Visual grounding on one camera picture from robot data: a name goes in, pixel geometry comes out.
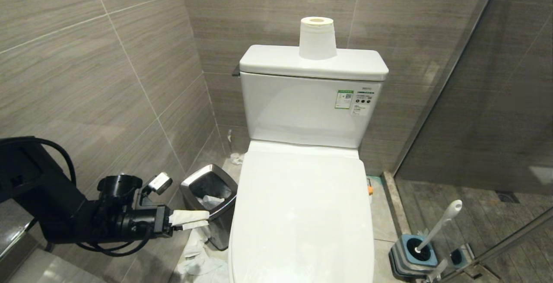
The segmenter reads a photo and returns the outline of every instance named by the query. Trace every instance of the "toilet tank lid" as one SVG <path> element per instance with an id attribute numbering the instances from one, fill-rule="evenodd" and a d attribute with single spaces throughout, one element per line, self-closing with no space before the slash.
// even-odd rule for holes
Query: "toilet tank lid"
<path id="1" fill-rule="evenodd" d="M 388 67 L 377 51 L 337 49 L 328 59 L 304 59 L 299 47 L 252 45 L 240 60 L 240 71 L 276 76 L 383 81 Z"/>

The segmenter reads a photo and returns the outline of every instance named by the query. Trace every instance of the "toilet tank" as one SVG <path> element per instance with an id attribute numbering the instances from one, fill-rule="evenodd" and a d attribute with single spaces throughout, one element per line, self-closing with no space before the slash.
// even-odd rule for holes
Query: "toilet tank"
<path id="1" fill-rule="evenodd" d="M 388 67 L 377 51 L 303 59 L 298 47 L 252 45 L 240 60 L 251 139 L 357 148 Z"/>

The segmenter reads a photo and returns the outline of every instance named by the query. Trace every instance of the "floor drain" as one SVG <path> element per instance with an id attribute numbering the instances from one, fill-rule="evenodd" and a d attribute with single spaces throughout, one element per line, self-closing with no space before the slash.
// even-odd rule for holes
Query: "floor drain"
<path id="1" fill-rule="evenodd" d="M 501 202 L 506 202 L 508 204 L 519 204 L 517 196 L 510 191 L 496 191 L 497 196 Z"/>

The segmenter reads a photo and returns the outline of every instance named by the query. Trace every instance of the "green label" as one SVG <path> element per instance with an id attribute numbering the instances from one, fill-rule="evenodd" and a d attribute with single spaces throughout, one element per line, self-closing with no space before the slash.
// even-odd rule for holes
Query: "green label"
<path id="1" fill-rule="evenodd" d="M 336 109 L 349 109 L 351 100 L 353 99 L 353 90 L 338 90 L 338 96 L 336 96 Z"/>

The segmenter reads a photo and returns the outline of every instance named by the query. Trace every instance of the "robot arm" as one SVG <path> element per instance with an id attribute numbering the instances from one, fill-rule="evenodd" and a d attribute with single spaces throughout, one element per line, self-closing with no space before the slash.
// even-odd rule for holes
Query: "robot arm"
<path id="1" fill-rule="evenodd" d="M 71 181 L 42 145 L 57 149 L 70 169 Z M 148 195 L 162 194 L 172 179 L 161 173 L 140 191 L 142 180 L 132 175 L 115 175 L 98 184 L 99 199 L 88 200 L 75 185 L 75 171 L 69 155 L 56 143 L 34 137 L 0 139 L 0 203 L 13 198 L 40 223 L 44 237 L 54 244 L 77 243 L 84 249 L 110 256 L 132 254 L 154 238 L 169 238 L 174 227 L 172 210 L 154 204 Z M 133 241 L 140 244 L 130 252 L 113 253 L 99 243 Z"/>

